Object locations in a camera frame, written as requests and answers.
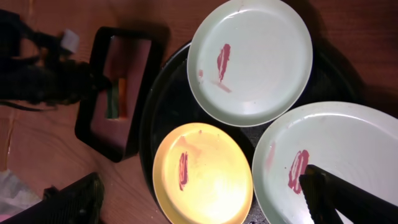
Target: yellow plate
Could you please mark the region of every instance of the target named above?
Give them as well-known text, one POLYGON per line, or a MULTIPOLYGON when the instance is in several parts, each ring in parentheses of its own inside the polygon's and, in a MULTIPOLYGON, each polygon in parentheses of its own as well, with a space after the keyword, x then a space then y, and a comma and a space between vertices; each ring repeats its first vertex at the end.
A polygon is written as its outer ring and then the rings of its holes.
POLYGON ((172 223, 242 223, 252 197, 248 161, 236 142, 209 124, 174 129, 160 144, 153 181, 172 223))

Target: brown tabletop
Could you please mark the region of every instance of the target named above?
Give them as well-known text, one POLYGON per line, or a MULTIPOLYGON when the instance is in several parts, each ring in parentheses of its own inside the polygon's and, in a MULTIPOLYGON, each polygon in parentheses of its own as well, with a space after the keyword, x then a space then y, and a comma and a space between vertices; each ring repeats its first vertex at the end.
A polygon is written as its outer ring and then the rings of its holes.
MULTIPOLYGON (((57 35, 68 28, 80 36, 74 56, 89 61, 101 26, 129 28, 136 21, 168 27, 167 59, 189 41, 201 21, 224 0, 2 0, 34 29, 57 35)), ((367 104, 398 112, 398 2, 396 0, 288 0, 307 23, 314 42, 327 39, 352 64, 367 104)), ((90 172, 106 189, 105 223, 167 223, 152 199, 138 156, 114 164, 75 137, 78 105, 30 113, 0 108, 0 147, 11 133, 8 168, 38 195, 66 187, 90 172)))

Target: black object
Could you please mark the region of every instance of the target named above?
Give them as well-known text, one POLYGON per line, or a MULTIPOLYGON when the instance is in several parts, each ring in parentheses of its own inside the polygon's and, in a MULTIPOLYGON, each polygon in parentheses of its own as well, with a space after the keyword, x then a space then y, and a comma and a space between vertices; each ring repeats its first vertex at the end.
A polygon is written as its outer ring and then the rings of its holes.
MULTIPOLYGON (((92 73, 87 63, 69 60, 72 53, 61 47, 61 39, 35 32, 17 14, 0 10, 0 100, 69 105, 110 85, 107 78, 92 73), (31 40, 40 55, 14 58, 19 56, 22 38, 31 40), (39 60, 44 66, 36 65, 39 60)), ((10 102, 2 101, 0 105, 29 110, 10 102)))
POLYGON ((91 173, 61 191, 46 189, 43 201, 1 222, 3 224, 97 224, 104 185, 91 173))
MULTIPOLYGON (((156 200, 152 182, 152 166, 158 146, 176 127, 201 122, 216 126, 229 134, 241 147, 251 165, 254 149, 270 125, 235 128, 225 125, 202 110, 194 99, 187 78, 187 56, 190 43, 176 51, 167 61, 152 86, 144 108, 140 131, 140 158, 148 188, 156 200)), ((333 59, 315 47, 310 80, 302 96, 292 108, 318 101, 348 101, 361 103, 356 90, 345 79, 345 71, 333 64, 333 59)), ((265 223, 266 219, 256 202, 245 223, 265 223)))
POLYGON ((398 207, 315 165, 299 181, 314 224, 343 224, 337 210, 353 223, 398 223, 398 207))
POLYGON ((163 47, 158 44, 153 38, 142 32, 135 32, 131 30, 102 27, 98 30, 95 36, 93 50, 91 52, 90 65, 95 73, 103 74, 106 56, 108 53, 111 38, 113 36, 124 37, 128 39, 145 39, 151 40, 149 55, 142 76, 141 86, 134 109, 134 116, 130 127, 129 137, 127 140, 126 150, 118 149, 104 143, 97 138, 90 129, 91 120, 93 118, 96 99, 98 94, 94 94, 87 100, 80 102, 79 113, 75 126, 76 137, 110 159, 113 162, 120 162, 138 153, 138 137, 139 126, 141 123, 142 109, 149 89, 153 84, 156 75, 160 70, 160 63, 163 56, 163 47))

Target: plate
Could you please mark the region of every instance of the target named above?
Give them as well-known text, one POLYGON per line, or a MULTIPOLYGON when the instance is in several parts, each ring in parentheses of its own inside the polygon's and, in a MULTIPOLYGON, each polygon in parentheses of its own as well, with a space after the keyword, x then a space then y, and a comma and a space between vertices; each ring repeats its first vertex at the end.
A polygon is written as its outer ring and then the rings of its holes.
POLYGON ((155 156, 153 181, 172 223, 242 223, 252 202, 242 150, 209 124, 184 124, 166 136, 155 156))
POLYGON ((286 3, 232 0, 196 31, 187 73, 195 99, 209 115, 232 126, 256 126, 296 102, 312 59, 308 29, 286 3))
POLYGON ((270 223, 313 223, 298 181, 313 164, 398 205, 397 158, 392 116, 352 103, 313 103, 282 115, 262 135, 252 163, 254 190, 270 223))

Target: dish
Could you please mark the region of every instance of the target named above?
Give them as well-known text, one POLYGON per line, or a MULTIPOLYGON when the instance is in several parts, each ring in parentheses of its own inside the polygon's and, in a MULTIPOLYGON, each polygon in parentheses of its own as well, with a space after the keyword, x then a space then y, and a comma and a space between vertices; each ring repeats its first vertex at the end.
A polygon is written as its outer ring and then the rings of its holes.
POLYGON ((155 156, 153 181, 172 223, 242 223, 252 202, 243 152, 209 124, 184 124, 166 136, 155 156))
POLYGON ((392 116, 352 103, 313 103, 282 115, 262 135, 252 163, 254 191, 270 223, 313 223, 298 181, 313 164, 398 205, 398 180, 391 178, 397 157, 392 116))
POLYGON ((210 116, 232 126, 256 126, 296 102, 312 59, 308 29, 286 3, 232 0, 196 31, 188 53, 188 81, 210 116))

